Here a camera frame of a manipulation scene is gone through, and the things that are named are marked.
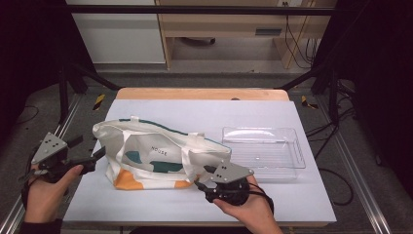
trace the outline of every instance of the human hand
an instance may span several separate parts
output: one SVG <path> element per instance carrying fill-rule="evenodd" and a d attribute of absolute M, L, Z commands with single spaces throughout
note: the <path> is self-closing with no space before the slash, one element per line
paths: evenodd
<path fill-rule="evenodd" d="M 249 183 L 258 186 L 253 175 L 246 178 Z M 257 187 L 251 185 L 251 191 L 262 192 Z M 280 234 L 282 231 L 274 219 L 267 200 L 259 195 L 250 194 L 248 200 L 241 206 L 232 206 L 220 199 L 214 199 L 213 203 L 219 207 L 223 213 L 233 216 L 242 222 L 249 231 L 254 234 Z"/>
<path fill-rule="evenodd" d="M 48 183 L 42 177 L 32 178 L 28 192 L 25 222 L 55 221 L 57 210 L 67 187 L 83 170 L 82 165 L 70 169 L 57 183 Z"/>

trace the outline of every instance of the black sleeve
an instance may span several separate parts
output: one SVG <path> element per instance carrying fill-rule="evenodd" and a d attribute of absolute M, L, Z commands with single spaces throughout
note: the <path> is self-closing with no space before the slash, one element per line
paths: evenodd
<path fill-rule="evenodd" d="M 23 222 L 19 234 L 60 234 L 61 224 L 61 219 L 46 223 Z"/>

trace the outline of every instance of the clear plastic container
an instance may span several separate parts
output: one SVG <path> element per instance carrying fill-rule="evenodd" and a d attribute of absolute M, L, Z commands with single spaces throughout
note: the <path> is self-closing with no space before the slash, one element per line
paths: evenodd
<path fill-rule="evenodd" d="M 253 169 L 261 182 L 296 179 L 306 167 L 294 129 L 223 128 L 222 143 L 232 149 L 231 162 Z"/>

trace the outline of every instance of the white table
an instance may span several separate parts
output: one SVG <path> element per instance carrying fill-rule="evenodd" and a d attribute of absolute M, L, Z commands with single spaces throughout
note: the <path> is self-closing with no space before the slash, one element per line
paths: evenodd
<path fill-rule="evenodd" d="M 324 226 L 335 222 L 309 143 L 292 101 L 115 99 L 106 120 L 132 115 L 181 132 L 205 133 L 220 141 L 223 127 L 292 128 L 296 131 L 306 168 L 298 177 L 278 183 L 260 183 L 275 203 L 281 226 Z M 205 199 L 195 185 L 185 189 L 116 190 L 105 176 L 107 160 L 83 176 L 64 217 L 78 224 L 240 225 Z"/>

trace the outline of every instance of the white tote bag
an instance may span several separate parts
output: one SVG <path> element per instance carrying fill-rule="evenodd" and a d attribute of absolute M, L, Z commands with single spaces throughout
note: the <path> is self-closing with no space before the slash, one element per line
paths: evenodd
<path fill-rule="evenodd" d="M 205 165 L 216 167 L 231 157 L 229 147 L 201 134 L 134 116 L 95 124 L 93 133 L 106 147 L 106 175 L 118 189 L 187 187 L 205 173 Z"/>

